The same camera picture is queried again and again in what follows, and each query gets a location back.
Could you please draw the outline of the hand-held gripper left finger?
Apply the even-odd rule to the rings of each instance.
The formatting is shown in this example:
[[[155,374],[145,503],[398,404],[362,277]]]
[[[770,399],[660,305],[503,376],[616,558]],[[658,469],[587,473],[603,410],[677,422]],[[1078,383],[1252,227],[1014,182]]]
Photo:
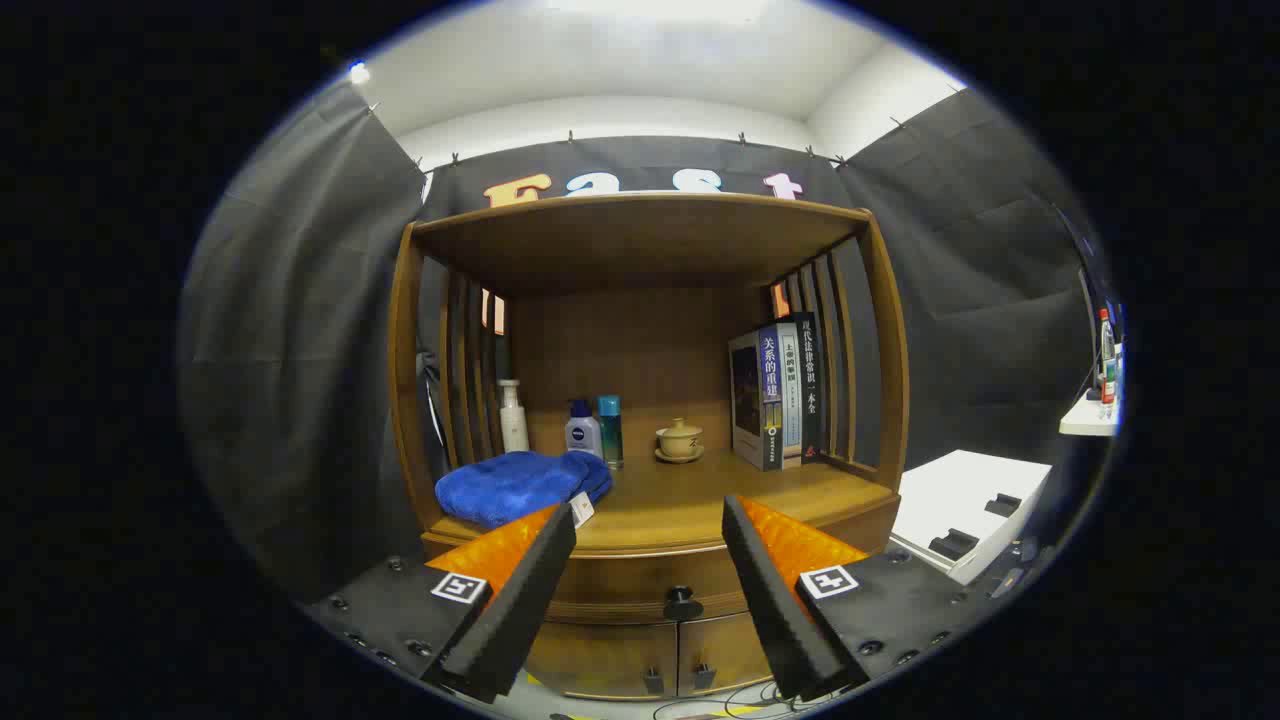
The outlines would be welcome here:
[[[388,557],[303,609],[399,676],[490,703],[524,667],[575,546],[572,507],[553,503],[428,562]]]

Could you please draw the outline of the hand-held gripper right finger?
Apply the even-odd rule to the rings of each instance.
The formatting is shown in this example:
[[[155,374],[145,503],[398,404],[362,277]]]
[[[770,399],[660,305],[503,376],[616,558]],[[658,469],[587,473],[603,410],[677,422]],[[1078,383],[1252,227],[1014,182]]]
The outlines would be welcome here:
[[[900,548],[864,553],[764,503],[724,498],[722,536],[781,696],[817,700],[977,629],[991,597]]]

